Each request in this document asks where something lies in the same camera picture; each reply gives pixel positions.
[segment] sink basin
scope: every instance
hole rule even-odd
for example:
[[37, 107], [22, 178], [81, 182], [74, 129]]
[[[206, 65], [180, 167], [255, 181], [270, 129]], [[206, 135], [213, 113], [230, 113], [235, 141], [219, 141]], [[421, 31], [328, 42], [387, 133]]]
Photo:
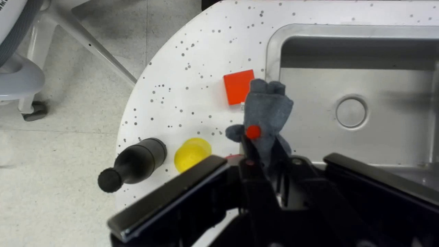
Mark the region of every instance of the sink basin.
[[281, 134], [314, 163], [340, 152], [394, 170], [435, 168], [438, 45], [438, 27], [281, 27], [266, 56], [266, 79], [284, 82], [295, 101]]

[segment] white speckled table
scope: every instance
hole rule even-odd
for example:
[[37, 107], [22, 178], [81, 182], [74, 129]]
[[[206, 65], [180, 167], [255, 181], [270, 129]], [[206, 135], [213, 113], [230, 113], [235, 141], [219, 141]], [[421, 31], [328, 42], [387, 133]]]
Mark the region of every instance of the white speckled table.
[[158, 137], [169, 156], [145, 181], [117, 192], [118, 208], [177, 175], [176, 149], [200, 135], [213, 152], [229, 155], [239, 145], [224, 135], [243, 119], [229, 107], [222, 75], [252, 68], [265, 78], [266, 45], [289, 23], [439, 26], [435, 1], [222, 1], [178, 30], [150, 61], [126, 104], [117, 152], [141, 138]]

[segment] sink drain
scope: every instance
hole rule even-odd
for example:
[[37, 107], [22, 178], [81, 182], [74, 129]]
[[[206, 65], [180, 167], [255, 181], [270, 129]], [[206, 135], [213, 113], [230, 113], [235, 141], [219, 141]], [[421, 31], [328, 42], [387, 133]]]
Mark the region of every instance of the sink drain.
[[348, 97], [339, 102], [336, 109], [337, 120], [344, 127], [358, 127], [366, 119], [366, 104], [357, 97]]

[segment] yellow cup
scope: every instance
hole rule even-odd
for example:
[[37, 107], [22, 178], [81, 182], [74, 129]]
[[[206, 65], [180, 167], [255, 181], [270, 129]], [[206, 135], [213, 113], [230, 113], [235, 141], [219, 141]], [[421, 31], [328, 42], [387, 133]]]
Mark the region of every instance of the yellow cup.
[[176, 152], [174, 163], [180, 172], [211, 155], [210, 144], [200, 137], [188, 138]]

